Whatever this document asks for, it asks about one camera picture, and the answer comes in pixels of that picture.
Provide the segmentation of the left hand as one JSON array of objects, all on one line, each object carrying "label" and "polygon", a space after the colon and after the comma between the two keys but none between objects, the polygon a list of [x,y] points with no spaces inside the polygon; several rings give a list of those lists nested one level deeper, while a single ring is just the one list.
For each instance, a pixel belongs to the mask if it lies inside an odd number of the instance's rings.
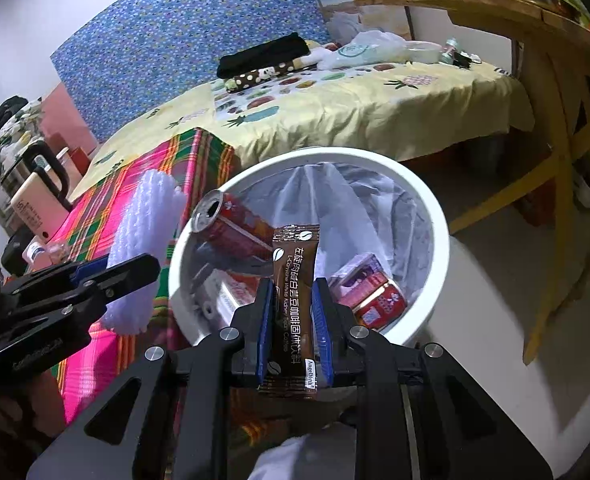
[{"label": "left hand", "polygon": [[67,426],[64,401],[51,370],[0,386],[0,433],[31,452],[43,452]]}]

